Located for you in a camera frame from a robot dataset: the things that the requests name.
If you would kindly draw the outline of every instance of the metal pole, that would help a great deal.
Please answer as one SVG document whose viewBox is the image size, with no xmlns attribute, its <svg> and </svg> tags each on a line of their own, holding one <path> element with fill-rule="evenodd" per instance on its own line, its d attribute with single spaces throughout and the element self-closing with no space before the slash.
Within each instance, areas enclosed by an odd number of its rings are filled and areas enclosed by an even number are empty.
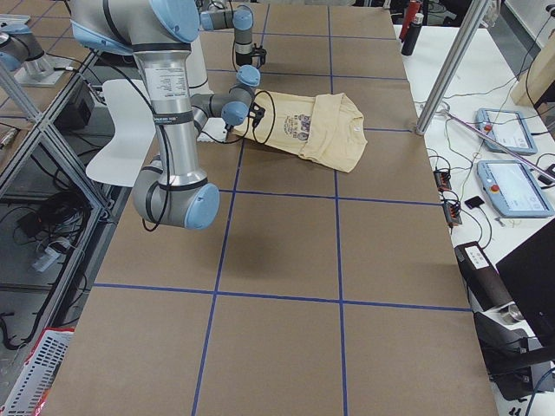
<svg viewBox="0 0 555 416">
<path fill-rule="evenodd" d="M 426 105 L 422 109 L 421 116 L 416 123 L 415 132 L 417 134 L 424 134 L 428 129 L 432 117 L 434 117 L 434 113 L 459 67 L 460 61 L 474 37 L 476 29 L 480 26 L 482 17 L 486 14 L 488 5 L 489 0 L 473 0 L 470 4 L 467 15 L 460 26 L 459 33 L 454 39 L 453 46 L 451 46 L 447 54 L 440 74 L 437 80 L 435 80 L 432 91 L 426 100 Z"/>
<path fill-rule="evenodd" d="M 8 96 L 25 113 L 28 120 L 39 121 L 41 112 L 35 103 L 29 98 L 19 83 L 10 74 L 10 71 L 0 62 L 0 86 L 5 89 Z"/>
<path fill-rule="evenodd" d="M 519 162 L 523 163 L 524 165 L 528 166 L 529 168 L 533 169 L 536 172 L 539 172 L 541 175 L 545 176 L 546 178 L 548 178 L 549 180 L 552 180 L 553 182 L 555 182 L 555 176 L 553 176 L 551 173 L 544 171 L 541 167 L 534 165 L 530 160 L 524 159 L 522 156 L 520 156 L 519 154 L 513 152 L 511 149 L 501 145 L 500 143 L 498 143 L 497 141 L 495 141 L 494 139 L 492 139 L 491 137 L 489 137 L 487 134 L 484 134 L 483 132 L 481 132 L 480 130 L 478 130 L 477 128 L 467 124 L 465 121 L 459 119 L 458 117 L 452 115 L 451 113 L 449 113 L 448 111 L 443 111 L 443 113 L 448 116 L 451 120 L 455 120 L 458 123 L 460 123 L 463 127 L 467 128 L 468 130 L 470 130 L 473 133 L 478 134 L 483 140 L 488 141 L 489 143 L 491 143 L 492 145 L 495 145 L 496 147 L 500 148 L 503 152 L 510 154 L 511 156 L 513 156 L 515 159 L 518 159 Z"/>
</svg>

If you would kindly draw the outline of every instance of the white label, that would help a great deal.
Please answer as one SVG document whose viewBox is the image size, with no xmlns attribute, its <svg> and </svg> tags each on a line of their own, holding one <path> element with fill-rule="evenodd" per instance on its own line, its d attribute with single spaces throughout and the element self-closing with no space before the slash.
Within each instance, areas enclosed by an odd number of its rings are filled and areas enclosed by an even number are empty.
<svg viewBox="0 0 555 416">
<path fill-rule="evenodd" d="M 478 247 L 466 247 L 465 250 L 467 251 L 468 258 L 470 258 L 470 261 L 476 269 L 484 269 L 489 266 L 489 263 Z"/>
<path fill-rule="evenodd" d="M 183 68 L 146 68 L 148 94 L 151 100 L 177 100 L 187 97 Z"/>
</svg>

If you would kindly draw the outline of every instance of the brown cardboard surface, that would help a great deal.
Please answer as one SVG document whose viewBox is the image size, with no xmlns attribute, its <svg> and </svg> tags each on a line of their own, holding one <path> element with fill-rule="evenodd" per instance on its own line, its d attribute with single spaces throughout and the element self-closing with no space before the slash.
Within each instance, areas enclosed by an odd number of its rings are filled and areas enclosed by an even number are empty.
<svg viewBox="0 0 555 416">
<path fill-rule="evenodd" d="M 418 120 L 408 81 L 334 77 L 333 85 L 364 114 L 365 128 L 411 130 Z"/>
<path fill-rule="evenodd" d="M 328 76 L 263 74 L 259 88 L 284 94 L 315 97 L 318 94 L 330 94 L 331 81 Z"/>
<path fill-rule="evenodd" d="M 248 141 L 238 189 L 303 195 L 334 195 L 333 170 L 278 149 Z"/>
<path fill-rule="evenodd" d="M 235 198 L 222 290 L 337 298 L 333 200 Z"/>
<path fill-rule="evenodd" d="M 56 2 L 49 0 L 23 0 L 13 10 L 10 10 L 10 13 L 12 15 L 42 16 L 55 4 Z"/>
<path fill-rule="evenodd" d="M 383 78 L 406 79 L 407 74 L 399 54 L 396 40 L 333 38 L 333 75 L 334 76 L 374 76 Z M 352 49 L 358 57 L 351 59 Z"/>
<path fill-rule="evenodd" d="M 389 11 L 378 7 L 330 7 L 332 36 L 395 39 Z"/>
<path fill-rule="evenodd" d="M 215 223 L 206 231 L 191 232 L 164 225 L 156 232 L 145 231 L 139 214 L 127 205 L 96 281 L 212 290 L 230 197 L 222 193 L 220 199 Z"/>
<path fill-rule="evenodd" d="M 339 340 L 337 305 L 219 298 L 197 414 L 343 414 Z"/>
<path fill-rule="evenodd" d="M 472 314 L 345 306 L 350 416 L 496 415 Z"/>
<path fill-rule="evenodd" d="M 368 145 L 356 168 L 337 173 L 339 196 L 439 202 L 423 137 L 378 131 L 365 135 Z"/>
<path fill-rule="evenodd" d="M 200 164 L 226 190 L 215 224 L 149 234 L 127 206 L 96 280 L 127 289 L 93 290 L 47 416 L 337 416 L 344 398 L 351 415 L 495 414 L 471 314 L 445 310 L 467 300 L 423 142 L 403 133 L 416 120 L 409 85 L 379 79 L 404 74 L 389 13 L 250 6 L 256 43 L 268 10 L 262 88 L 344 92 L 366 128 L 401 132 L 369 130 L 362 167 L 337 181 L 329 169 L 251 142 L 200 145 Z M 297 32 L 267 34 L 280 28 Z M 225 91 L 234 82 L 233 34 L 201 36 L 211 88 Z M 55 48 L 75 47 L 66 41 Z M 388 45 L 383 64 L 367 60 L 371 44 L 371 55 Z M 352 65 L 341 64 L 343 53 Z M 333 76 L 330 61 L 344 77 Z M 411 178 L 390 189 L 385 179 L 403 169 Z M 357 301 L 398 305 L 348 305 Z"/>
<path fill-rule="evenodd" d="M 193 404 L 212 297 L 94 288 L 41 415 L 179 415 Z"/>
<path fill-rule="evenodd" d="M 264 73 L 330 75 L 330 41 L 326 37 L 266 35 Z"/>
<path fill-rule="evenodd" d="M 345 299 L 468 308 L 440 206 L 340 201 Z"/>
<path fill-rule="evenodd" d="M 328 8 L 312 6 L 310 18 L 306 16 L 306 8 L 299 5 L 272 4 L 266 33 L 281 35 L 327 35 Z"/>
</svg>

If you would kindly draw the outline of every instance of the table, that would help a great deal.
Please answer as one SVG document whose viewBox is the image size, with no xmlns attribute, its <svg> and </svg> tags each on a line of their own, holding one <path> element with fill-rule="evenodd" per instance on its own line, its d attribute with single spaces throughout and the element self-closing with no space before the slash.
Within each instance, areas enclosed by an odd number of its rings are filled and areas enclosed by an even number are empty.
<svg viewBox="0 0 555 416">
<path fill-rule="evenodd" d="M 398 33 L 400 28 L 395 27 L 395 31 Z M 421 101 L 427 99 L 456 33 L 457 29 L 455 28 L 422 28 L 415 52 L 411 56 L 403 57 L 403 63 L 407 70 L 408 80 L 411 83 L 411 91 L 416 101 L 417 110 L 420 109 Z M 480 107 L 515 109 L 521 111 L 526 117 L 537 114 L 531 107 L 516 106 L 508 96 L 516 82 L 513 78 L 513 72 L 506 64 L 505 59 L 497 49 L 487 30 L 479 29 L 446 92 L 446 97 L 453 94 L 485 93 L 493 88 L 502 86 L 506 81 L 510 82 L 503 88 L 496 89 L 488 94 L 454 97 L 446 99 L 445 102 L 451 107 L 450 111 L 452 114 L 467 121 L 474 121 L 475 112 Z M 526 123 L 531 132 L 545 131 L 545 125 L 539 117 L 527 119 Z M 468 133 L 463 127 L 458 126 L 454 121 L 448 123 L 447 129 L 451 140 L 451 148 L 472 159 L 473 154 L 478 152 L 480 148 L 479 139 L 472 133 Z M 452 167 L 469 167 L 470 164 L 467 160 L 449 149 L 446 136 L 446 119 L 444 117 L 437 116 L 433 119 L 430 128 L 426 131 L 425 140 L 430 150 L 430 155 L 433 155 L 434 151 L 436 151 L 440 156 L 448 159 Z M 555 142 L 550 134 L 534 136 L 534 140 L 539 151 L 538 154 L 527 157 L 529 160 L 535 162 L 540 154 L 555 153 Z M 489 152 L 485 147 L 481 148 L 480 156 L 482 159 L 490 160 L 511 159 L 510 156 L 503 153 Z M 552 159 L 547 157 L 542 160 L 541 165 L 543 167 L 547 167 L 552 163 Z M 430 161 L 432 166 L 436 165 L 436 158 L 432 157 Z M 438 161 L 438 167 L 446 167 L 446 164 L 443 161 Z M 473 210 L 471 213 L 481 222 L 484 228 L 485 235 L 481 240 L 482 245 L 486 243 L 489 236 L 487 220 L 489 220 L 493 227 L 492 242 L 485 249 L 485 253 L 493 264 L 496 264 L 535 231 L 552 220 L 552 218 L 496 220 L 495 218 L 499 214 L 487 202 L 487 197 L 475 172 L 475 165 L 468 176 L 463 193 L 463 183 L 467 176 L 467 171 L 453 171 L 451 178 L 452 187 L 461 200 L 480 195 L 486 201 L 486 204 L 482 207 L 487 218 L 484 218 L 480 212 L 475 212 L 476 210 Z M 555 203 L 555 194 L 553 192 L 547 191 L 545 195 L 552 204 Z M 480 234 L 477 225 L 468 214 L 463 212 L 461 215 L 463 224 L 455 227 L 451 236 L 453 246 L 475 241 Z M 497 322 L 502 323 L 499 314 L 496 314 L 495 311 L 490 311 L 487 314 Z M 524 328 L 532 335 L 525 322 L 512 325 L 509 328 Z M 494 391 L 496 392 L 495 397 L 499 414 L 508 413 L 514 406 L 518 408 L 526 405 L 526 403 L 523 405 L 516 400 L 507 402 L 503 400 L 496 387 L 494 387 Z M 552 414 L 553 406 L 555 406 L 555 394 L 541 394 L 534 400 L 531 415 Z"/>
<path fill-rule="evenodd" d="M 199 144 L 215 223 L 127 206 L 44 414 L 496 414 L 388 12 L 252 6 L 261 88 L 346 93 L 359 166 Z M 229 88 L 232 34 L 201 38 Z"/>
</svg>

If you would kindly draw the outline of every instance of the white plastic crate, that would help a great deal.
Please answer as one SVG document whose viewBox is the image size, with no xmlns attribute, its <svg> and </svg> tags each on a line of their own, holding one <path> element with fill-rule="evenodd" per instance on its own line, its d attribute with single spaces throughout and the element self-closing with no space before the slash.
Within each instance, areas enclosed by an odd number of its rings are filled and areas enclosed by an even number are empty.
<svg viewBox="0 0 555 416">
<path fill-rule="evenodd" d="M 32 416 L 36 405 L 54 381 L 56 370 L 62 363 L 73 336 L 73 329 L 45 329 L 23 371 L 11 390 L 10 396 L 0 407 L 0 416 Z"/>
</svg>

